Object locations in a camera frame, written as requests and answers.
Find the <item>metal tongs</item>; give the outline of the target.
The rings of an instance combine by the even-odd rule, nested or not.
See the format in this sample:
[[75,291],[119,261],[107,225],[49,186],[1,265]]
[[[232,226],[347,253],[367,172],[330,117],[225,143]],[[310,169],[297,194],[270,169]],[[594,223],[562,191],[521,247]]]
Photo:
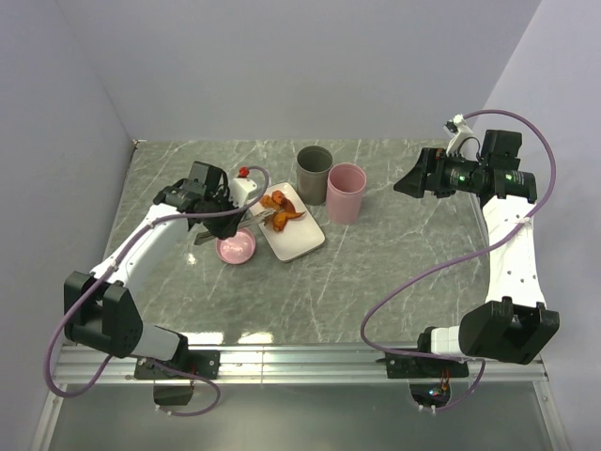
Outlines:
[[[271,215],[273,213],[275,213],[275,210],[263,210],[263,211],[259,212],[257,215],[249,215],[247,218],[245,218],[239,222],[236,230],[240,230],[240,229],[248,227],[248,226],[254,226],[254,225],[263,223],[269,217],[271,217]],[[196,237],[193,241],[193,244],[194,245],[202,245],[206,242],[210,242],[215,239],[216,239],[216,237],[214,235],[212,235],[209,231],[199,232],[196,235]]]

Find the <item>roasted chicken wing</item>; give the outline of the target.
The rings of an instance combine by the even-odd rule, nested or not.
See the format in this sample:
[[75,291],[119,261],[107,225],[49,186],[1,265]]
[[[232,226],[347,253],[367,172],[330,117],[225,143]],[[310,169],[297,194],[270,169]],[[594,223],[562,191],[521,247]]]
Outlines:
[[275,232],[283,232],[287,223],[291,220],[299,219],[303,216],[304,212],[291,212],[281,210],[275,212],[268,220],[271,229]]

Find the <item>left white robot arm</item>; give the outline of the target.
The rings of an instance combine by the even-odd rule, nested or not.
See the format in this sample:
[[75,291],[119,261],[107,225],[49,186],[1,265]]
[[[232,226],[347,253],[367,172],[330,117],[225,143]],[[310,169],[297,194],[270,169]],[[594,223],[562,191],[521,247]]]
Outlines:
[[154,267],[195,225],[212,238],[235,235],[258,186],[246,167],[231,179],[219,167],[195,162],[188,177],[162,188],[143,221],[90,272],[73,272],[64,284],[68,340],[111,357],[157,360],[169,378],[190,366],[183,334],[145,323],[135,302]]

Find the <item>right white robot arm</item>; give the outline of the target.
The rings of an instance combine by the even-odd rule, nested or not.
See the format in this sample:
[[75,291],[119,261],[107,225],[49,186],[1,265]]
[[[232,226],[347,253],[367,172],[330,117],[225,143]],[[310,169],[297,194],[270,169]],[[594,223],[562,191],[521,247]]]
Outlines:
[[485,220],[489,285],[482,305],[453,327],[424,331],[414,353],[417,369],[438,374],[448,360],[484,358],[527,365],[555,335],[560,316],[547,308],[534,251],[536,180],[519,168],[518,132],[489,130],[473,160],[443,148],[423,148],[414,167],[395,183],[398,193],[438,198],[475,195]]

